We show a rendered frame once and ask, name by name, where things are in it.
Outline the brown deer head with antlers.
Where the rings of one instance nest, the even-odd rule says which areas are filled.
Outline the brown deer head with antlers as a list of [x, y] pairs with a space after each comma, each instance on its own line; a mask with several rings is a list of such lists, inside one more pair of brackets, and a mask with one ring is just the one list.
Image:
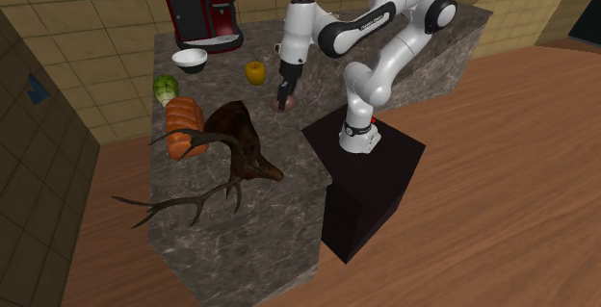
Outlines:
[[222, 142], [230, 148], [230, 170], [227, 182], [216, 186], [208, 192], [196, 196], [172, 198], [158, 203], [147, 203], [148, 216], [138, 224], [143, 225], [164, 209], [179, 205], [195, 205], [196, 215], [193, 222], [197, 222], [203, 206], [208, 198], [217, 192], [230, 193], [236, 190], [236, 209], [242, 202], [241, 183], [245, 180], [257, 178], [279, 182], [283, 179], [283, 172], [271, 164], [261, 152], [260, 139], [251, 122], [248, 109], [243, 101], [229, 102], [214, 111], [205, 122], [202, 131], [193, 128], [169, 129], [166, 134], [159, 137], [164, 140], [172, 135], [187, 135], [188, 145], [178, 157], [183, 159], [194, 148], [212, 142]]

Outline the yellow bell pepper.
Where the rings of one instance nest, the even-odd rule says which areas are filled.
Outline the yellow bell pepper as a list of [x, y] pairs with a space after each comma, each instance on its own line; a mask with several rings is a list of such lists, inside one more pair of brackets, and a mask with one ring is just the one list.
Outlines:
[[245, 75], [251, 85], [260, 86], [265, 82], [266, 68], [258, 61], [250, 62], [245, 66]]

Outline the orange bread loaf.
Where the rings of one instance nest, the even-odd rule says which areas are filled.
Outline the orange bread loaf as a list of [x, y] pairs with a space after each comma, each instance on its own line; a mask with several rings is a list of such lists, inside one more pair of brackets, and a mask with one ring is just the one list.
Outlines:
[[[166, 105], [166, 132], [176, 129], [195, 129], [202, 131], [204, 114], [192, 97], [176, 97]], [[169, 156], [178, 160], [190, 147], [189, 135], [175, 133], [167, 137]]]

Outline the pink round dish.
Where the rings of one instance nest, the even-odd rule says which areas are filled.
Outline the pink round dish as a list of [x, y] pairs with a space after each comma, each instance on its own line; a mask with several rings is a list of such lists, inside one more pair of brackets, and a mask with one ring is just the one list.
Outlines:
[[282, 102], [274, 98], [270, 103], [271, 109], [276, 113], [284, 113], [292, 110], [296, 106], [296, 99], [293, 95], [288, 95]]

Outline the red coffee machine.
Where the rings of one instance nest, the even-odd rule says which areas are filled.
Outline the red coffee machine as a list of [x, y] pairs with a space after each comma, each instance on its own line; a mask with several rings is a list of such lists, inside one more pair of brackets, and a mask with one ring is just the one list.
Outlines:
[[236, 21], [236, 0], [166, 0], [180, 49], [201, 48], [208, 54], [236, 50], [244, 36]]

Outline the black robot stand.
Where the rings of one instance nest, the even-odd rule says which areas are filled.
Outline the black robot stand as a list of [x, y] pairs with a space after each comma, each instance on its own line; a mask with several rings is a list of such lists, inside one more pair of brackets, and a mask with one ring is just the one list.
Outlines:
[[374, 119], [381, 140], [369, 154], [352, 154], [339, 146], [344, 106], [302, 132], [332, 178], [322, 241], [347, 263], [396, 212], [426, 146]]

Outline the grey marble kitchen counter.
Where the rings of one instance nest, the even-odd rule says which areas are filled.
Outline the grey marble kitchen counter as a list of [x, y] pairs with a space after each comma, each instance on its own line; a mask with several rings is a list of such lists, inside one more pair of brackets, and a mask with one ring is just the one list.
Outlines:
[[[239, 209], [236, 192], [220, 191], [208, 198], [197, 222], [192, 205], [168, 208], [149, 222], [149, 244], [203, 307], [255, 307], [313, 278], [330, 177], [302, 130], [346, 106], [345, 66], [354, 61], [373, 65], [381, 47], [405, 25], [404, 17], [396, 17], [339, 59], [311, 47], [295, 91], [296, 106], [283, 114], [270, 107], [280, 82], [274, 46], [283, 36], [281, 21], [245, 24], [243, 45], [210, 56], [194, 75], [172, 62], [177, 51], [173, 34], [155, 38], [155, 73], [174, 76], [181, 94], [192, 97], [206, 115], [228, 102], [243, 101], [263, 155], [284, 174], [279, 182], [244, 182]], [[245, 75], [245, 66], [254, 61], [266, 68], [260, 86], [251, 85]], [[198, 195], [228, 180], [230, 153], [225, 145], [214, 143], [201, 155], [175, 161], [159, 139], [165, 131], [165, 110], [154, 105], [151, 202]]]

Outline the green lettuce head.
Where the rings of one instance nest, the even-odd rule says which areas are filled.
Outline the green lettuce head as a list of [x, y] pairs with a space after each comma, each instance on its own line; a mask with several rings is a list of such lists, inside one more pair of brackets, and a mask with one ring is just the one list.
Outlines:
[[172, 99], [179, 96], [178, 82], [169, 74], [162, 74], [155, 77], [152, 87], [156, 100], [163, 107], [166, 107]]

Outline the white bowl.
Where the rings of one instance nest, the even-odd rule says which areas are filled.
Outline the white bowl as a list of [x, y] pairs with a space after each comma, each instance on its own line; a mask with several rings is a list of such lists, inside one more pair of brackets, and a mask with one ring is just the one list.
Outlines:
[[208, 54], [200, 48], [188, 48], [174, 53], [171, 60], [185, 73], [197, 74], [204, 69]]

